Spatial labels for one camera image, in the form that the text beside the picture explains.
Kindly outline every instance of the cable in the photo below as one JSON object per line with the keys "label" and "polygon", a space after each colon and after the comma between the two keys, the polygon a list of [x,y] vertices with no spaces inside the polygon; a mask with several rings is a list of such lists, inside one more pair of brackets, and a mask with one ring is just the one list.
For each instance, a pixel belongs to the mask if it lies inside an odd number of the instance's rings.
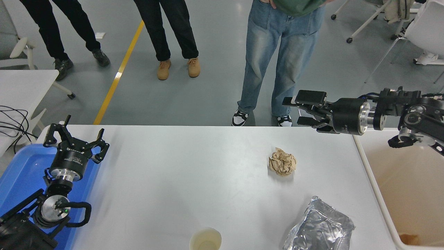
{"label": "cable", "polygon": [[[32,133],[28,132],[29,129],[29,121],[26,118],[26,116],[28,115],[28,111],[25,109],[15,109],[15,108],[11,108],[5,105],[0,105],[0,108],[5,108],[3,110],[0,109],[0,113],[4,114],[5,116],[7,116],[9,119],[11,119],[11,121],[15,122],[15,124],[10,123],[10,122],[5,122],[5,121],[0,121],[0,128],[6,128],[6,129],[10,129],[13,131],[17,131],[17,133],[15,135],[10,135],[7,132],[4,131],[0,131],[0,133],[8,136],[8,137],[17,137],[12,144],[8,147],[8,149],[13,146],[13,150],[14,150],[14,154],[16,154],[16,146],[17,143],[19,142],[19,140],[23,137],[23,135],[26,136],[26,138],[31,141],[31,138],[29,136],[32,136],[34,138],[38,138],[37,136],[33,135]],[[20,117],[22,117],[21,121],[17,121],[16,119],[12,118],[12,114],[9,115],[7,114],[7,112],[11,113],[11,112],[16,112],[19,114]]]}
{"label": "cable", "polygon": [[424,94],[422,95],[422,97],[442,97],[444,96],[444,93],[428,93],[428,94]]}
{"label": "cable", "polygon": [[378,93],[370,92],[368,94],[362,95],[358,97],[358,99],[369,99],[369,100],[376,100],[379,97]]}

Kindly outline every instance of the silver foil pouch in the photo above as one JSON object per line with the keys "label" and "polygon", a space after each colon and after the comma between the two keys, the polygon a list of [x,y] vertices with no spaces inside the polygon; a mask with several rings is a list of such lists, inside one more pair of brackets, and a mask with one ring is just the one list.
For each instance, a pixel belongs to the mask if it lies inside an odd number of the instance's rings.
{"label": "silver foil pouch", "polygon": [[353,229],[355,225],[349,217],[313,196],[304,217],[288,234],[283,249],[348,250]]}

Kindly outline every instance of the beige bin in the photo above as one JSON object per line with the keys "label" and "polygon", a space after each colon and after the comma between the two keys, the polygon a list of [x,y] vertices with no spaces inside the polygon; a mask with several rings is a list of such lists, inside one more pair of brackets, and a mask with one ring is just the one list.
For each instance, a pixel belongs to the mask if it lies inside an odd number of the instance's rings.
{"label": "beige bin", "polygon": [[[444,157],[430,147],[390,148],[397,134],[390,128],[353,137],[397,248],[444,250]],[[419,246],[399,234],[417,236]]]}

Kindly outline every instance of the white paper cup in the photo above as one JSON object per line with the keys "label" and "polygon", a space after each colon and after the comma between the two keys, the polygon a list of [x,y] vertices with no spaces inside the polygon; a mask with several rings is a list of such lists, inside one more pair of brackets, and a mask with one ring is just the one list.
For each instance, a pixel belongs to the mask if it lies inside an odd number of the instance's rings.
{"label": "white paper cup", "polygon": [[190,250],[219,250],[221,244],[221,234],[214,228],[206,227],[191,237]]}

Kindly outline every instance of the blue plastic bin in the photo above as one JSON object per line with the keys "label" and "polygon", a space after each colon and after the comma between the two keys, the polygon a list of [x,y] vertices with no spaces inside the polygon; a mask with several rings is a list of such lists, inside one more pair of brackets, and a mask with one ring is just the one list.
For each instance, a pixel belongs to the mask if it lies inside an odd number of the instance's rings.
{"label": "blue plastic bin", "polygon": [[[19,204],[38,189],[46,189],[43,179],[44,169],[51,166],[57,148],[45,148],[41,144],[23,147],[13,158],[3,176],[0,178],[0,216]],[[68,199],[72,202],[88,202],[94,180],[100,164],[89,160],[83,179],[74,182]],[[84,209],[72,209],[69,213],[70,222],[83,220]],[[45,229],[46,233],[54,228]],[[69,250],[74,243],[76,228],[63,228],[55,240],[59,243],[56,250]]]}

